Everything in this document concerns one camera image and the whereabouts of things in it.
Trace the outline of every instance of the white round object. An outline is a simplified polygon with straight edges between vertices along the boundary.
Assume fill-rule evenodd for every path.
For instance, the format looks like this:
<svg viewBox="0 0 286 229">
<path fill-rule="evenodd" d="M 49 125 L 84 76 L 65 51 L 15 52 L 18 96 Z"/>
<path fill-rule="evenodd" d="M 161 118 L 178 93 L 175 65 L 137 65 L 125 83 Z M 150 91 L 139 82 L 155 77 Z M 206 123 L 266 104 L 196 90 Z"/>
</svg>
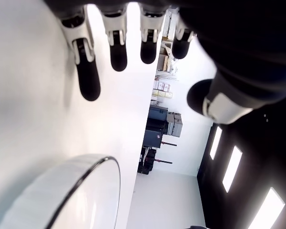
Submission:
<svg viewBox="0 0 286 229">
<path fill-rule="evenodd" d="M 29 185 L 0 229 L 114 229 L 119 197 L 117 161 L 104 155 L 78 156 Z"/>
</svg>

